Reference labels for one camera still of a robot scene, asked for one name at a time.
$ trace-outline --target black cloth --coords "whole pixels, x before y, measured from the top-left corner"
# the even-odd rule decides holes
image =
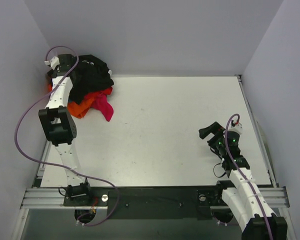
[[[70,91],[69,99],[78,105],[88,93],[102,91],[114,85],[107,64],[93,55],[79,56],[74,71],[78,79]]]

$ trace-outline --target screw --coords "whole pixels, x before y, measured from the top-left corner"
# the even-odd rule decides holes
[[[200,201],[200,202],[204,202],[205,200],[206,200],[205,195],[200,194],[200,195],[199,195],[199,201]]]
[[[101,200],[102,200],[102,202],[104,202],[104,203],[107,202],[108,199],[109,199],[109,197],[108,197],[107,194],[103,194],[102,197],[101,197]]]

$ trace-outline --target wall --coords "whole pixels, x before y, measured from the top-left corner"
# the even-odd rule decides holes
[[[242,74],[282,0],[25,0],[48,43],[114,74]]]
[[[19,154],[14,130],[25,107],[44,92],[48,45],[22,0],[0,0],[0,240],[10,239],[20,204],[36,165]],[[44,135],[34,110],[19,140],[39,158]]]
[[[300,0],[285,0],[243,74],[300,239]]]

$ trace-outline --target pile of clothes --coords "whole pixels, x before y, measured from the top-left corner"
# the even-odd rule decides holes
[[[78,77],[69,94],[68,111],[78,118],[83,118],[90,108],[99,110],[109,122],[114,109],[107,101],[112,93],[114,81],[107,64],[93,55],[79,56],[79,62],[74,71]],[[52,81],[48,85],[52,90]]]

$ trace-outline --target white table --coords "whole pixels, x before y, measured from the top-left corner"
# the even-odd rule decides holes
[[[119,187],[208,186],[219,158],[210,152],[198,130],[217,121],[226,126],[241,115],[241,154],[256,183],[270,184],[237,77],[114,77],[108,102],[114,115],[107,122],[91,109],[77,126],[76,150],[85,174]],[[52,146],[48,162],[61,160]],[[222,168],[216,167],[221,175]],[[93,187],[107,184],[90,180]],[[67,185],[62,168],[46,166],[42,187]]]

